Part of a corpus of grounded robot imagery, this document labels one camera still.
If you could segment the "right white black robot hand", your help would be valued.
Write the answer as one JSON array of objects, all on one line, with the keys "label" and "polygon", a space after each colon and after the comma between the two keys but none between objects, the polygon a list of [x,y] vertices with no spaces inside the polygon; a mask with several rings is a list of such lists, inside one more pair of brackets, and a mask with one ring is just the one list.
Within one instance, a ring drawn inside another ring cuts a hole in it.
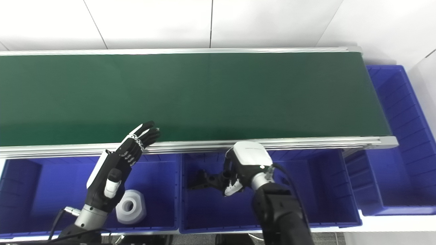
[{"label": "right white black robot hand", "polygon": [[224,184],[224,196],[231,196],[246,187],[256,191],[265,184],[274,183],[273,161],[257,142],[236,142],[225,154],[223,172],[229,174]]}]

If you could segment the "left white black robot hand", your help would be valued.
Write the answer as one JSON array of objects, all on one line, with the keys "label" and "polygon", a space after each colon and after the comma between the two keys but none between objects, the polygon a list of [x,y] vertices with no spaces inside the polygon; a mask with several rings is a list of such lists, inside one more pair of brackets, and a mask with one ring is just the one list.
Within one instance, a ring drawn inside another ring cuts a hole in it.
[{"label": "left white black robot hand", "polygon": [[114,151],[105,150],[93,170],[87,187],[86,208],[110,213],[125,193],[126,180],[146,147],[160,136],[154,121],[140,124],[130,132]]}]

